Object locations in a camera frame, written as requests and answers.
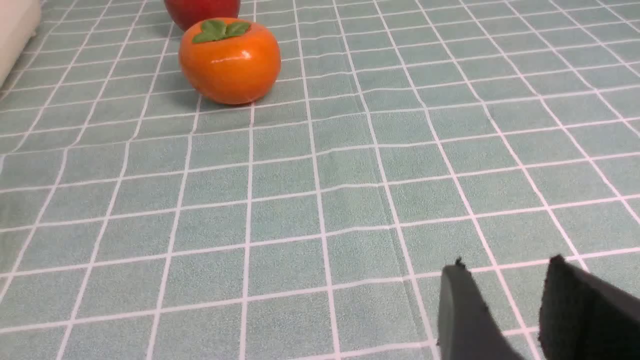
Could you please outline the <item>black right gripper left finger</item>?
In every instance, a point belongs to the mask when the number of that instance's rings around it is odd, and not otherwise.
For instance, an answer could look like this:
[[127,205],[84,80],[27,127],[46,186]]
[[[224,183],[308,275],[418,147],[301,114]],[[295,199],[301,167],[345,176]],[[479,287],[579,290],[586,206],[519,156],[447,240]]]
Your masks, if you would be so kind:
[[494,321],[462,258],[442,268],[438,340],[442,360],[521,360]]

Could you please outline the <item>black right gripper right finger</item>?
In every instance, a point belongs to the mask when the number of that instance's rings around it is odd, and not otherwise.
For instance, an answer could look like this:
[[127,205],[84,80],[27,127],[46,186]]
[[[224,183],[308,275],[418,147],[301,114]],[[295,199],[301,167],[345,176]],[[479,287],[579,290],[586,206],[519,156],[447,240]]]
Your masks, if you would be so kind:
[[638,297],[553,256],[539,310],[538,340],[547,360],[637,360]]

